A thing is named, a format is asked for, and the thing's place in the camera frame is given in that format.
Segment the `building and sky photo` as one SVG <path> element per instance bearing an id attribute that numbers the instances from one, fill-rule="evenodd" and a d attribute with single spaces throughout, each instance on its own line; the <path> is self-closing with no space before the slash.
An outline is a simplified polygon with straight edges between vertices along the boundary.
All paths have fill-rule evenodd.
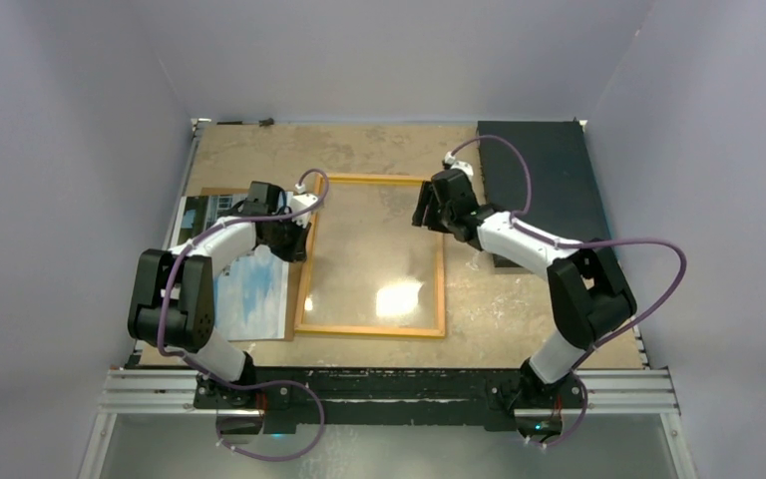
<path id="1" fill-rule="evenodd" d="M 171 244 L 199 235 L 246 196 L 230 189 L 181 198 Z M 215 328 L 229 341 L 287 339 L 288 274 L 265 246 L 236 259 L 214 279 Z"/>

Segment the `brown frame backing board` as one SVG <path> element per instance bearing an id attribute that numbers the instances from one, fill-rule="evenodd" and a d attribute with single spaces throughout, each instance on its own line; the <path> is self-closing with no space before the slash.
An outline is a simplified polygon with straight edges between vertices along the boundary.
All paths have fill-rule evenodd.
<path id="1" fill-rule="evenodd" d="M 229 341 L 289 340 L 297 266 L 257 247 L 214 280 L 215 328 Z"/>

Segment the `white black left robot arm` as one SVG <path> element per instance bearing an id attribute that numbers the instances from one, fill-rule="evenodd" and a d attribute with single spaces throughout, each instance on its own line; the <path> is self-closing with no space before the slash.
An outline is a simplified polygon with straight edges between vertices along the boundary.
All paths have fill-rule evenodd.
<path id="1" fill-rule="evenodd" d="M 254 182 L 203 232 L 169 249 L 145 250 L 138 260 L 129 335 L 200 372 L 231 407 L 251 404 L 262 385 L 251 355 L 214 325 L 216 280 L 240 258 L 260 251 L 283 264 L 305 261 L 312 213 L 321 202 L 303 184 L 289 193 Z"/>

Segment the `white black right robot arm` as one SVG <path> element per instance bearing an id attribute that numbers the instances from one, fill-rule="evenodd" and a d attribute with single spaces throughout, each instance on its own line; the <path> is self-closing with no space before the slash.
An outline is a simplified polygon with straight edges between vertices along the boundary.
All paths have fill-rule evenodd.
<path id="1" fill-rule="evenodd" d="M 519 388 L 532 405 L 555 398 L 560 382 L 594 344 L 637 312 L 610 247 L 556 237 L 519 222 L 511 212 L 480 204 L 460 169 L 422 183 L 412 224 L 508 259 L 547 283 L 555 328 L 520 368 Z"/>

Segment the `dark green flat box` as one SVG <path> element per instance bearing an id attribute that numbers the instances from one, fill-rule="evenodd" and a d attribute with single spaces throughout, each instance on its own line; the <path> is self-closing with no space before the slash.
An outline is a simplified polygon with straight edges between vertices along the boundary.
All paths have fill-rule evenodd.
<path id="1" fill-rule="evenodd" d="M 496 140 L 480 141 L 488 203 L 512 211 L 530 199 L 524 221 L 536 228 L 570 240 L 611 238 L 579 120 L 480 121 L 477 134 L 498 136 L 515 146 L 528 165 L 533 187 L 528 195 L 523 167 L 508 147 Z"/>

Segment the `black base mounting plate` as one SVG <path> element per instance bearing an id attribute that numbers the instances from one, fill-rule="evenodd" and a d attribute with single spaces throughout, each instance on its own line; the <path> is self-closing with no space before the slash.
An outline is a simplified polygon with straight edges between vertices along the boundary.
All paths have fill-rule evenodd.
<path id="1" fill-rule="evenodd" d="M 560 415 L 583 404 L 572 377 L 538 386 L 517 368 L 257 366 L 256 389 L 202 375 L 193 405 L 222 416 L 249 413 L 267 434 L 299 425 L 480 426 L 491 432 L 558 433 Z"/>

